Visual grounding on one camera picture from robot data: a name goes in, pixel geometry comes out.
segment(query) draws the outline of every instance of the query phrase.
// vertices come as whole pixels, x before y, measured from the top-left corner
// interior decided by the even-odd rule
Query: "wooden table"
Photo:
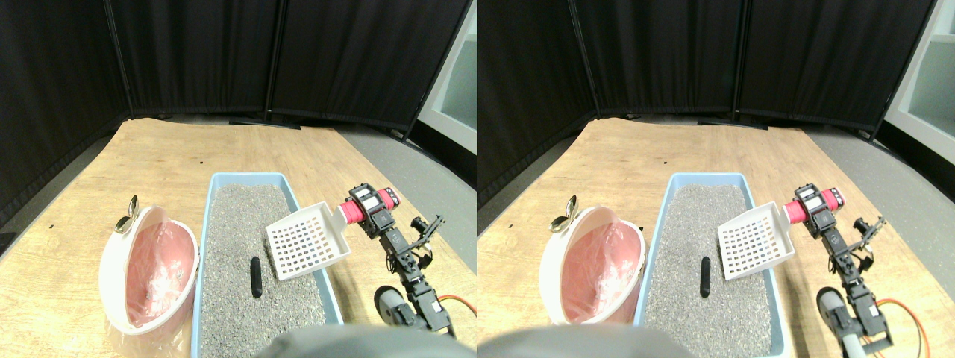
[[[126,121],[0,261],[0,355],[117,355],[105,340],[97,283],[113,225],[138,195],[140,204],[161,205],[199,236],[209,180],[217,172],[283,173],[303,207],[339,202],[362,182],[392,186],[331,129]],[[418,211],[405,200],[393,213],[411,238]],[[345,235],[351,255],[329,268],[342,316],[346,323],[381,324],[372,295],[383,284],[400,286],[398,276],[386,269],[381,245],[357,225]],[[474,300],[476,275],[439,236],[433,246],[428,282],[438,294]],[[478,321],[471,311],[457,302],[444,306],[460,341],[475,347]]]
[[[601,204],[644,227],[652,240],[660,203],[676,172],[739,172],[756,204],[788,202],[807,182],[837,186],[848,198],[838,229],[848,242],[859,239],[852,222],[880,215],[856,185],[798,129],[759,131],[735,127],[669,126],[618,118],[590,122],[574,144],[511,204],[479,239],[481,341],[514,329],[549,325],[538,289],[541,254],[550,238],[547,224],[563,215],[577,195],[581,208]],[[822,242],[795,226],[796,255],[776,267],[779,294],[792,333],[793,355],[839,356],[836,338],[819,318],[816,293],[839,288],[827,271]],[[877,298],[895,298],[922,321],[936,354],[955,351],[955,304],[919,259],[887,224],[872,244],[876,262],[863,274]],[[896,306],[883,309],[896,345],[886,357],[914,356],[917,332]]]

